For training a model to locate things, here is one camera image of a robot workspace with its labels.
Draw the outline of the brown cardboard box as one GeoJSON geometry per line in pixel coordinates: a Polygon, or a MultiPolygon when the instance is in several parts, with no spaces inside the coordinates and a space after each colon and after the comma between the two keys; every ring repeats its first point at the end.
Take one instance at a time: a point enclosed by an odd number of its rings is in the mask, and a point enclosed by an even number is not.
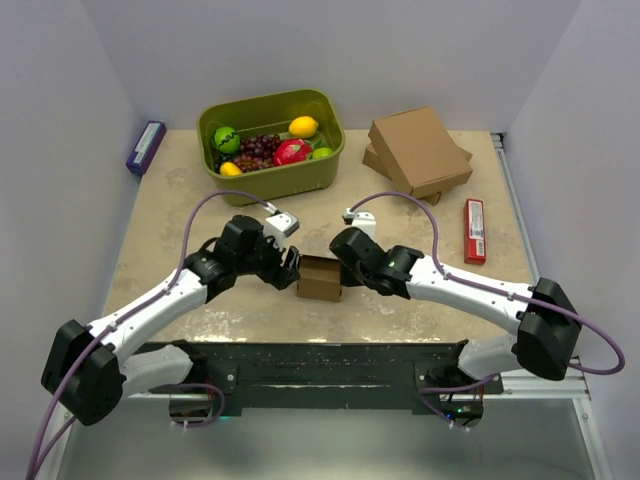
{"type": "Polygon", "coordinates": [[[341,300],[341,263],[335,258],[303,255],[299,263],[298,297],[337,303],[341,300]]]}

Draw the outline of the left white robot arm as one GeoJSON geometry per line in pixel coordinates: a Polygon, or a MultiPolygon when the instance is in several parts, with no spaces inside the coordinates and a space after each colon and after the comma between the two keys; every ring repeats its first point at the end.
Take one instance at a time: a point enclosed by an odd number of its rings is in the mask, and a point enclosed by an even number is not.
{"type": "Polygon", "coordinates": [[[141,354],[139,348],[181,316],[255,275],[283,290],[299,278],[299,251],[287,246],[298,230],[291,213],[264,221],[236,215],[220,236],[205,241],[163,282],[115,313],[56,332],[41,377],[42,386],[83,425],[111,413],[119,401],[168,384],[200,390],[207,368],[183,346],[141,354]]]}

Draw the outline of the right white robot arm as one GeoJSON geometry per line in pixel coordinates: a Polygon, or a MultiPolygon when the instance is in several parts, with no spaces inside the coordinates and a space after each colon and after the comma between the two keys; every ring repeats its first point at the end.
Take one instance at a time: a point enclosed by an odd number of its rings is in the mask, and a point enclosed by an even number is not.
{"type": "Polygon", "coordinates": [[[497,337],[458,342],[428,371],[430,384],[466,393],[480,380],[518,369],[551,381],[565,377],[581,328],[556,282],[542,278],[530,286],[437,267],[420,250],[385,250],[355,227],[339,233],[329,249],[351,284],[382,296],[439,303],[503,329],[497,337]]]}

